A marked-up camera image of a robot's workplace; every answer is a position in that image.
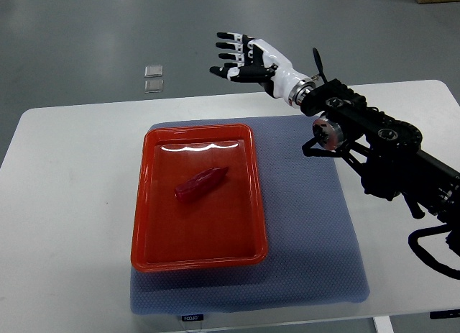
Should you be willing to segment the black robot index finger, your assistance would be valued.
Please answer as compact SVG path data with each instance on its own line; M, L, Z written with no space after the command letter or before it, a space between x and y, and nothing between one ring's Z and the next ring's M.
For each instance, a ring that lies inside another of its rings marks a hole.
M248 63L244 63L244 62L227 62L227 63L224 63L224 67L225 68L258 68L258 67L262 67L262 65L257 65L253 62L248 62Z

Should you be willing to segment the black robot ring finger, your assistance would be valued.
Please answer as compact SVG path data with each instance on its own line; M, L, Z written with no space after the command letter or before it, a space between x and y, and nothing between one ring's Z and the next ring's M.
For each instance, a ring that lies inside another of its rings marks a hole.
M253 51L254 42L252 40L249 42L217 42L215 46L219 49L234 50L238 53L248 53L249 51Z

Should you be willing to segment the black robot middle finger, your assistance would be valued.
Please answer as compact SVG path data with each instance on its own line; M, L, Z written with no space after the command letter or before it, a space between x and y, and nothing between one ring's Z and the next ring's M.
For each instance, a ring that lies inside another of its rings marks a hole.
M255 55L253 51L248 53L219 53L218 57L222 60L233 60L235 62L257 62L261 60L261 57Z

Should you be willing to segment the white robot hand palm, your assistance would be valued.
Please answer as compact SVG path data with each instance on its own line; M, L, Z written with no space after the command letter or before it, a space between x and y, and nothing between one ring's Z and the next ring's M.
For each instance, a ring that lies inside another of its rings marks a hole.
M296 99L302 90L309 91L309 77L297 72L280 51L262 39L251 40L248 46L254 60L260 58L266 68L274 66L275 75L271 77L274 98Z

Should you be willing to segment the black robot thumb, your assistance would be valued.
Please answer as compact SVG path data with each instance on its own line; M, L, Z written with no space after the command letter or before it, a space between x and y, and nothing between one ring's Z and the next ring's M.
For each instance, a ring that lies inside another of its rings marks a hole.
M272 80L277 70L276 65L264 67L262 65L243 65L240 67L211 66L210 73L228 81L238 83L266 83Z

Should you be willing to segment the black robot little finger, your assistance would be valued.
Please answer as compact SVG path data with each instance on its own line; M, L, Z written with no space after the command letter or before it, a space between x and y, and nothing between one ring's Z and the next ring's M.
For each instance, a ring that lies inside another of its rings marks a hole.
M228 40L239 44L247 44L254 40L254 37L235 32L217 32L216 35L221 40Z

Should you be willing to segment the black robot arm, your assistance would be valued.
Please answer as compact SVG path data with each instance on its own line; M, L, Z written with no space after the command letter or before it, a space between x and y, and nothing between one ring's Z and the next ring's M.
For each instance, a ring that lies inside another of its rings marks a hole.
M235 32L217 36L225 63L211 67L212 74L258 83L304 115L319 115L305 156L341 158L359 174L366 194L388 201L403 195L414 218L429 212L447 227L459 227L459 172L422 151L417 127L369 106L341 81L327 80L317 49L318 72L309 77L262 39Z

